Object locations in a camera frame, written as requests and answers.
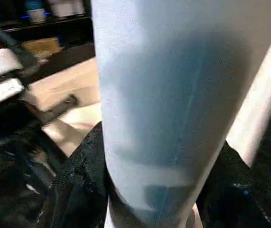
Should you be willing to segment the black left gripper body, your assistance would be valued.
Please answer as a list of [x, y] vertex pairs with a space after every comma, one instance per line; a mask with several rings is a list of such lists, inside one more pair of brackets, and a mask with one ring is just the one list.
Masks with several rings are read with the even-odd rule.
[[67, 156], [43, 128], [77, 106], [69, 95], [47, 111], [16, 98], [0, 103], [0, 175], [11, 166], [31, 181], [51, 181]]

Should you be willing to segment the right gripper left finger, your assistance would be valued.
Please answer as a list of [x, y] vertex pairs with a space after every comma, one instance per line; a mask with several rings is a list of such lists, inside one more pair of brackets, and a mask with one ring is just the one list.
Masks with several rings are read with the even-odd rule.
[[110, 189], [98, 123], [63, 164], [52, 184], [54, 228], [102, 228]]

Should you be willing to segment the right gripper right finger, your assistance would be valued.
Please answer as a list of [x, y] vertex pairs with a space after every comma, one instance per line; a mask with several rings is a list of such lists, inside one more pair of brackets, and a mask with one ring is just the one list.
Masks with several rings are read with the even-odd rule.
[[250, 167], [224, 144], [196, 204], [205, 228], [271, 228], [271, 142]]

